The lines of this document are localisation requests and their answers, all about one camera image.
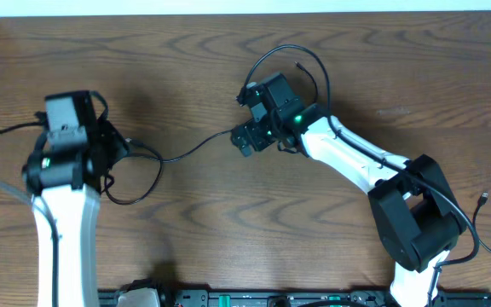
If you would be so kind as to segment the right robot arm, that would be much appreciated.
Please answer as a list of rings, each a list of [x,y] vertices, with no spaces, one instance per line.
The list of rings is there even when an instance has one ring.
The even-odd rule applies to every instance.
[[[400,306],[434,305],[442,265],[467,227],[439,164],[373,145],[326,108],[306,105],[281,73],[246,84],[237,102],[251,112],[231,132],[242,154],[275,143],[351,181],[367,195],[379,239],[396,263],[390,296]]]

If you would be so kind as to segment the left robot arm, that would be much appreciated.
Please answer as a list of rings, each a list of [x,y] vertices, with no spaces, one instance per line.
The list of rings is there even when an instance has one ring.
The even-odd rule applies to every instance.
[[[95,229],[102,177],[130,151],[93,90],[46,96],[45,124],[22,168],[38,232],[38,305],[97,306]]]

